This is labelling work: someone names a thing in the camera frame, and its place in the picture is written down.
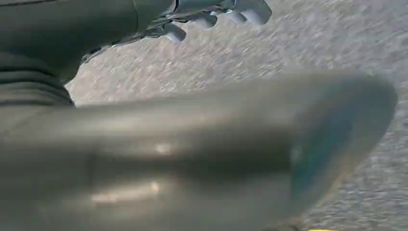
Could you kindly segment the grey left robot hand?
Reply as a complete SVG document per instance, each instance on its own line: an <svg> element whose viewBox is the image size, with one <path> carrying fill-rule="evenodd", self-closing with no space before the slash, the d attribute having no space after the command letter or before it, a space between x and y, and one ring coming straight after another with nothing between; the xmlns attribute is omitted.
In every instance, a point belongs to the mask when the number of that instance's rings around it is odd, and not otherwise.
<svg viewBox="0 0 408 231"><path fill-rule="evenodd" d="M81 64L177 23L266 24L264 0L3 0L3 231L275 231L325 199L386 133L398 95L356 70L297 70L76 107Z"/></svg>

